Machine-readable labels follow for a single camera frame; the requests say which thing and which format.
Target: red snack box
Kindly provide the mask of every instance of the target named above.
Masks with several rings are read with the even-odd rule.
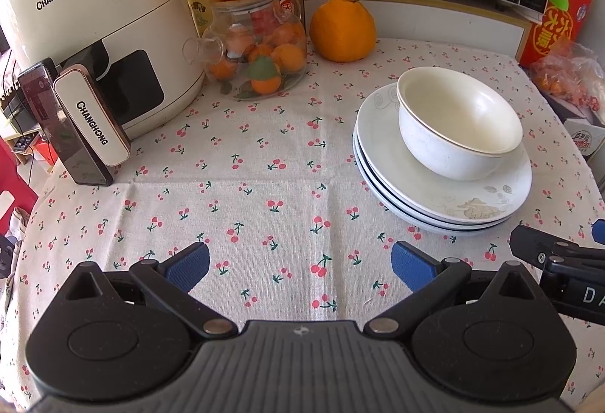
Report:
[[[546,56],[553,43],[561,36],[576,40],[592,0],[567,0],[567,10],[560,8],[560,1],[549,0],[542,24],[532,24],[521,60],[519,60],[521,66],[528,67]]]

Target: glass teapot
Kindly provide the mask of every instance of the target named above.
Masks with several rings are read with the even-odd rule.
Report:
[[[294,86],[307,64],[299,0],[211,1],[213,22],[183,46],[188,63],[205,64],[220,92],[256,100]]]

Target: teapot handle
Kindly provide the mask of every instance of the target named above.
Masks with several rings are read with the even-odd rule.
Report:
[[[300,2],[300,0],[289,0],[289,1],[292,4],[292,8],[288,7],[287,2],[285,0],[279,0],[279,5],[281,5],[281,7],[284,10],[289,10],[290,12],[292,12],[294,15],[296,15],[296,18],[300,20],[300,18],[301,18],[301,2]]]

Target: orange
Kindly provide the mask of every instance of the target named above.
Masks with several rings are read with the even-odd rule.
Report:
[[[304,27],[300,22],[286,22],[273,31],[270,42],[276,46],[291,42],[296,44],[305,39]]]
[[[309,36],[317,52],[330,61],[357,61],[376,44],[370,12],[355,0],[330,0],[313,14]]]
[[[208,65],[208,71],[217,80],[229,80],[233,78],[237,70],[237,63],[221,58],[215,65]]]
[[[307,63],[306,49],[303,51],[296,44],[280,44],[271,53],[271,58],[286,73],[299,71]]]
[[[257,44],[254,48],[252,48],[252,51],[248,53],[248,62],[252,63],[254,60],[256,60],[256,58],[261,56],[261,54],[263,56],[271,56],[271,51],[273,51],[272,46],[265,43]]]
[[[281,85],[281,75],[279,74],[279,66],[275,65],[275,69],[277,71],[277,75],[271,77],[267,80],[250,80],[250,85],[252,89],[258,92],[260,95],[264,96],[267,94],[273,94],[273,92],[277,92],[279,86]]]

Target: stack of plates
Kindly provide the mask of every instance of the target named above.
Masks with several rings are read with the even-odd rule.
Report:
[[[435,174],[401,138],[396,86],[386,85],[364,101],[353,133],[353,153],[372,193],[397,217],[449,236],[480,234],[509,219],[531,188],[523,144],[483,179],[456,181]]]

